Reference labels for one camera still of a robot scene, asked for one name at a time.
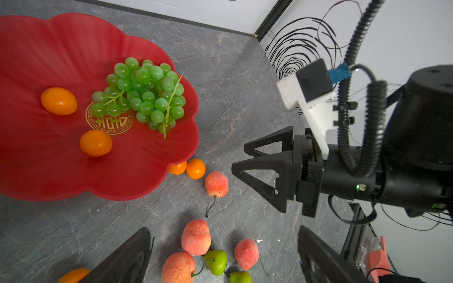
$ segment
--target gray marble countertop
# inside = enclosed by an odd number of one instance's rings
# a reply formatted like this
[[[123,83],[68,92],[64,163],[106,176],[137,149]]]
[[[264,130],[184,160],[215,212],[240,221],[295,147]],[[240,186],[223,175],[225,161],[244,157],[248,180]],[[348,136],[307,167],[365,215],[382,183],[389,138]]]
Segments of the gray marble countertop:
[[[326,195],[320,197],[315,219],[302,216],[301,204],[292,201],[288,213],[281,214],[231,174],[233,162],[249,158],[244,143],[289,125],[299,133],[304,129],[297,113],[284,108],[277,75],[255,38],[72,0],[3,0],[0,7],[0,15],[41,19],[67,12],[94,15],[156,43],[194,86],[200,102],[200,144],[194,157],[206,163],[207,172],[224,172],[230,181],[230,193],[219,199],[208,220],[212,242],[228,253],[228,266],[237,265],[237,240],[260,239],[260,257],[271,277],[256,264],[249,270],[254,282],[304,282],[296,243],[301,225],[341,251],[348,226],[330,211]],[[54,283],[72,269],[93,269],[141,227],[155,236],[145,282],[161,282],[165,260],[182,251],[185,225],[202,219],[211,203],[204,178],[192,180],[186,174],[168,175],[153,193],[133,201],[108,201],[90,193],[41,203],[0,196],[0,282]],[[346,202],[338,200],[335,206],[351,218]],[[194,258],[199,270],[202,258]],[[195,282],[228,280],[205,272]]]

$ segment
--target orange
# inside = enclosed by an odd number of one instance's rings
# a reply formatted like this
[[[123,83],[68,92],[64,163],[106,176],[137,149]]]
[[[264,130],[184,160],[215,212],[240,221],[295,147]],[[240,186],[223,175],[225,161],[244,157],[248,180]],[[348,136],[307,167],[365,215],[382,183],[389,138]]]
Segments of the orange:
[[[169,168],[169,172],[172,173],[173,175],[181,175],[186,171],[187,168],[187,161],[184,161],[183,163],[172,165]]]
[[[101,130],[91,130],[80,138],[80,148],[91,156],[102,156],[112,149],[112,138]]]
[[[88,275],[90,271],[86,268],[76,269],[66,273],[57,283],[77,283]]]
[[[69,115],[77,110],[77,99],[67,89],[51,87],[41,94],[41,103],[50,113]]]
[[[198,180],[199,178],[204,176],[204,173],[206,172],[206,166],[200,159],[192,159],[189,161],[189,163],[187,163],[186,172],[190,178]]]

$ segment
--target grape bunch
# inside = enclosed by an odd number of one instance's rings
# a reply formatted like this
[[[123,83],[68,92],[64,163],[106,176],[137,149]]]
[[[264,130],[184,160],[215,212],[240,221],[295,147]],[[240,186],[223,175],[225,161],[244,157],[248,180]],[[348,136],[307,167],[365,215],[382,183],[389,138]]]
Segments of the grape bunch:
[[[179,83],[181,78],[167,63],[156,66],[143,60],[140,67],[135,58],[129,57],[116,64],[115,72],[107,76],[109,86],[93,93],[90,111],[99,118],[106,114],[117,117],[132,108],[140,123],[148,123],[150,129],[166,138],[176,120],[184,116],[186,99]]]

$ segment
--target blue connector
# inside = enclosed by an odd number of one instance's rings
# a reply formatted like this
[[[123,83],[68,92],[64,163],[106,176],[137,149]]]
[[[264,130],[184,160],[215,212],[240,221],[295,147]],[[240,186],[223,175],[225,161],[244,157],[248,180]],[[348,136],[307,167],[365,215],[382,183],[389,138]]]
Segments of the blue connector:
[[[334,85],[337,82],[341,82],[342,80],[346,80],[351,77],[351,72],[349,71],[348,65],[346,63],[342,63],[335,69],[330,70],[329,76],[332,84]]]

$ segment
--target red plate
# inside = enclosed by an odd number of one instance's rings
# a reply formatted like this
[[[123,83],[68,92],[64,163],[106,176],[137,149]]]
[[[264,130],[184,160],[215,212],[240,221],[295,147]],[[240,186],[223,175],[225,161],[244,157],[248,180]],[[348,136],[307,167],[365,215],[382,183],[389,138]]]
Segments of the red plate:
[[[27,201],[85,191],[115,201],[136,199],[157,188],[171,164],[195,153],[198,97],[185,78],[185,116],[167,139],[138,122],[135,112],[97,121],[86,111],[91,94],[108,86],[106,76],[127,57],[175,70],[154,43],[93,16],[0,17],[0,193]],[[53,86],[76,96],[74,114],[58,116],[43,108],[40,95]],[[87,156],[79,147],[82,134],[96,125],[114,134],[112,151],[102,157]]]

